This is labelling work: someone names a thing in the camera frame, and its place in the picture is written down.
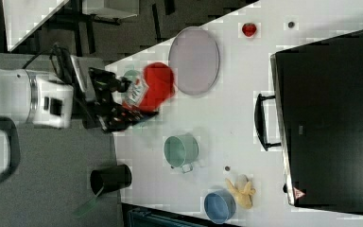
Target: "mug handle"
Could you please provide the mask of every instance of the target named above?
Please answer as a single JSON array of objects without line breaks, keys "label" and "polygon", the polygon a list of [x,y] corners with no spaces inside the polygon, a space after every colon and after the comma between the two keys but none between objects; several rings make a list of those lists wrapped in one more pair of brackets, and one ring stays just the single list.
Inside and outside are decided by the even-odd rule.
[{"label": "mug handle", "polygon": [[[187,165],[190,165],[190,169],[188,169],[187,171],[185,171],[184,170],[184,167],[187,166]],[[181,167],[181,172],[182,173],[188,173],[188,172],[193,171],[193,165],[191,165],[191,164],[187,164],[187,165],[184,165],[184,166]]]}]

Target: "red can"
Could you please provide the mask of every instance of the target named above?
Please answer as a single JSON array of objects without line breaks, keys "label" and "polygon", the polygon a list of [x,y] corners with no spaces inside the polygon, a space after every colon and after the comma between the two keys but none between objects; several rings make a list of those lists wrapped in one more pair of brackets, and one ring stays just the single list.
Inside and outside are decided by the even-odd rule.
[{"label": "red can", "polygon": [[174,81],[170,67],[159,62],[149,64],[130,85],[122,104],[129,110],[154,112],[175,94]]}]

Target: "blue bowl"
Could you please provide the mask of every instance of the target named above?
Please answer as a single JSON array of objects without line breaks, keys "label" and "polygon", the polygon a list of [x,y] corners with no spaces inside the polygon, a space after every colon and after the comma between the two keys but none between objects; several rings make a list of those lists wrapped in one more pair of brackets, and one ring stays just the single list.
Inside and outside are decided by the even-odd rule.
[{"label": "blue bowl", "polygon": [[213,192],[205,197],[204,208],[213,223],[223,224],[235,213],[234,198],[226,190]]}]

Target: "red warning label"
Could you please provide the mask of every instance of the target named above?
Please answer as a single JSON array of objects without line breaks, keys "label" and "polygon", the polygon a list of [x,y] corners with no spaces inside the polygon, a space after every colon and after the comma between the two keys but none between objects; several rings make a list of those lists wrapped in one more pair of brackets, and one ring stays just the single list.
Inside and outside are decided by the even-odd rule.
[{"label": "red warning label", "polygon": [[295,187],[293,187],[293,191],[294,191],[294,197],[296,198],[296,200],[305,196],[305,193],[303,193],[302,191],[300,191],[299,189],[297,189]]}]

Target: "white cabinet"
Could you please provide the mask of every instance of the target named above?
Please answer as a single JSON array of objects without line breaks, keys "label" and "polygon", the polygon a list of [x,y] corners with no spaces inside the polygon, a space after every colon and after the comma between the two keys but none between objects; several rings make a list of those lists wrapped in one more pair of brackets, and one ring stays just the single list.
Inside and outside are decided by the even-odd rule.
[{"label": "white cabinet", "polygon": [[140,0],[83,0],[84,14],[95,14],[104,18],[127,18],[137,16]]}]

